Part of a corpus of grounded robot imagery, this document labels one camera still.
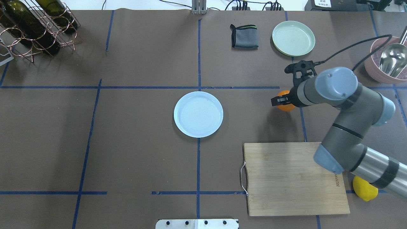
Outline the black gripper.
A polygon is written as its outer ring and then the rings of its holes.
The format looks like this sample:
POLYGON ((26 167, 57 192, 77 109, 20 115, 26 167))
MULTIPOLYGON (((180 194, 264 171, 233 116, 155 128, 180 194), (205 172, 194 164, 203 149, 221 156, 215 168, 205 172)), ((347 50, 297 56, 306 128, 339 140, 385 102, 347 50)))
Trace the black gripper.
POLYGON ((293 74, 293 87, 289 94, 271 98, 272 106, 285 106, 292 104, 295 107, 302 108, 314 105, 315 103, 312 103, 307 99, 304 92, 305 81, 317 75, 314 66, 315 64, 313 61, 305 60, 289 64, 284 71, 287 74, 293 74))

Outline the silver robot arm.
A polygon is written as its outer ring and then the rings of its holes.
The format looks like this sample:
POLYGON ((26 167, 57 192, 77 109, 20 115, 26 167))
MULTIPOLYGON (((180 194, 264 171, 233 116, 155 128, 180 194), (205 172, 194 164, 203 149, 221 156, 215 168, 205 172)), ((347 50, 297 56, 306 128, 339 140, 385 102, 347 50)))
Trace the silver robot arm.
POLYGON ((382 126, 393 117, 395 104, 363 86, 351 69, 340 66, 317 73, 314 67, 318 64, 305 60, 289 64, 284 71, 293 75, 293 87, 288 94, 273 97, 272 106, 302 108, 327 103, 338 109, 314 161, 332 173, 348 171, 378 189, 406 198, 406 165, 362 144, 371 126, 382 126))

